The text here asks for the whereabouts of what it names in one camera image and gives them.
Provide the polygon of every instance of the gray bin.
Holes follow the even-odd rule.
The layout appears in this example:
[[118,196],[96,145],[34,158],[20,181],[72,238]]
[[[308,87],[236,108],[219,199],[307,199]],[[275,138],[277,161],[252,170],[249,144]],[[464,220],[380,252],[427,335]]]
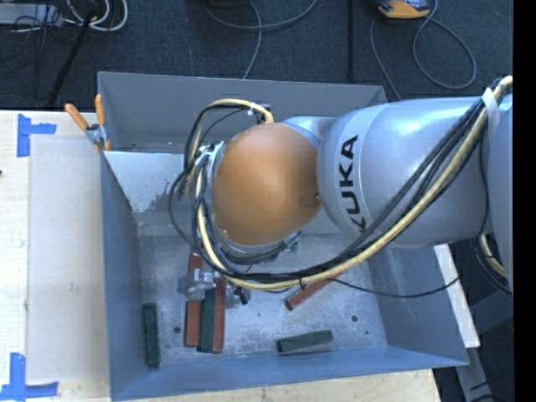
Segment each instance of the gray bin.
[[[165,204],[169,179],[180,171],[180,154],[197,114],[210,102],[231,97],[270,104],[276,121],[338,117],[385,103],[382,87],[104,72],[98,75],[98,89],[113,147],[101,154],[100,165],[113,400],[468,363],[446,291],[392,298],[332,282],[291,312],[284,300],[292,291],[254,291],[246,306],[226,310],[223,353],[185,348],[183,335],[177,333],[186,301],[177,285],[186,273],[189,246],[174,232]],[[215,126],[210,139],[227,140],[251,123],[233,116]],[[140,205],[147,191],[154,193],[153,201]],[[296,250],[265,266],[273,271],[323,262],[350,241],[321,211],[304,229]],[[445,284],[431,247],[388,247],[341,278],[399,294]],[[158,368],[148,368],[146,361],[145,302],[157,304]],[[325,329],[332,330],[333,341],[322,351],[277,353],[276,340]]]

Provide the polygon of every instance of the wooden table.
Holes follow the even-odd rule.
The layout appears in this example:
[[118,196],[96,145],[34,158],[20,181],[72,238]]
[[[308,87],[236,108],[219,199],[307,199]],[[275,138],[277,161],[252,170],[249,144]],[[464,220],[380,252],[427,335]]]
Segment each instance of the wooden table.
[[[9,354],[28,353],[28,196],[32,157],[31,153],[29,157],[17,157],[18,113],[31,117],[33,124],[55,124],[57,129],[54,136],[85,138],[85,134],[64,112],[0,111],[0,384],[9,381]],[[90,123],[96,122],[94,114],[85,116]],[[106,379],[62,380],[62,377],[58,377],[57,380],[57,396],[43,399],[109,400]],[[159,400],[432,402],[440,401],[441,398],[432,371],[419,370],[189,394]]]

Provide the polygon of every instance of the orange spherical gripper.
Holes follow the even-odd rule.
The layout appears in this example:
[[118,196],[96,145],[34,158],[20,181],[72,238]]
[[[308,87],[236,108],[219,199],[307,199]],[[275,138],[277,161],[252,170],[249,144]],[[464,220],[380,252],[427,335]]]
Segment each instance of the orange spherical gripper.
[[233,137],[214,175],[214,220],[241,245],[285,239],[318,212],[317,149],[282,123],[257,125]]

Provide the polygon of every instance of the dark green block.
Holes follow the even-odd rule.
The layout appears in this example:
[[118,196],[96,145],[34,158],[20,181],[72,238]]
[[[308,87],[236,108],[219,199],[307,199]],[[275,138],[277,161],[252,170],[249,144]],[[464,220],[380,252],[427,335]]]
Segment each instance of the dark green block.
[[158,338],[158,314],[155,302],[143,304],[143,332],[147,364],[156,368],[160,364],[160,342]]
[[332,331],[317,331],[303,333],[295,337],[282,338],[277,341],[277,351],[279,353],[289,353],[304,348],[316,347],[318,345],[333,341]]
[[214,348],[214,309],[216,307],[216,289],[208,289],[201,301],[201,318],[199,318],[198,351],[212,352]]

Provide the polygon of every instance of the blue tape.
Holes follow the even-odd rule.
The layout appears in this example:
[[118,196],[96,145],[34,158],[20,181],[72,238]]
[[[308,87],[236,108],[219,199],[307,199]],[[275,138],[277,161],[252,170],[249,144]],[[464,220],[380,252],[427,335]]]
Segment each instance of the blue tape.
[[17,157],[27,157],[30,154],[30,134],[54,134],[55,124],[32,125],[32,120],[22,113],[18,114]]
[[0,400],[25,402],[27,398],[44,398],[58,393],[58,382],[41,385],[26,385],[26,358],[22,354],[11,353],[9,384],[0,389]]

